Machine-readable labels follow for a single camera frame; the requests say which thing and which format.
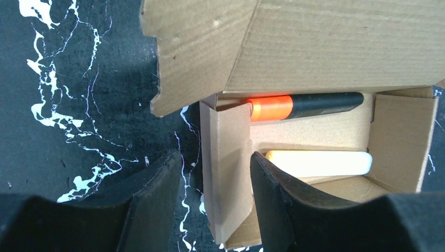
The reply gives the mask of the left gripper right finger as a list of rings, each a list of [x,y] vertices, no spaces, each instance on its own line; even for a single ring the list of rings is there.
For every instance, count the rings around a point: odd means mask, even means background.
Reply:
[[[444,194],[364,203],[323,192],[255,152],[250,176],[265,251],[444,251]]]

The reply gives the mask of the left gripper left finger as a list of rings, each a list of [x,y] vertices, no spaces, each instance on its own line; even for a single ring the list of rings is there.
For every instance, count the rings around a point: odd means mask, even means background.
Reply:
[[[167,251],[182,156],[150,167],[80,201],[1,195],[1,251]]]

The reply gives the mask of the yellow highlighter marker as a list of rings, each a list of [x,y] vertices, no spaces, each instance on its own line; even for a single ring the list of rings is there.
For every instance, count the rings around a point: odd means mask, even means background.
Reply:
[[[297,178],[364,175],[373,162],[369,153],[360,151],[274,150],[266,158]]]

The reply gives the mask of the orange capped black marker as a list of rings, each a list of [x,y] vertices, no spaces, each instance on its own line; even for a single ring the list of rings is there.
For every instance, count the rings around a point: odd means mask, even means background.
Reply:
[[[247,100],[251,122],[290,120],[348,112],[364,101],[359,92],[291,94]]]

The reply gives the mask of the brown cardboard box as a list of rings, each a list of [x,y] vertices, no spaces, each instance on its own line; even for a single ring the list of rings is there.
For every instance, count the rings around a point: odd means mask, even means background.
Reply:
[[[166,116],[199,102],[216,243],[444,251],[422,193],[444,82],[444,1],[143,1]]]

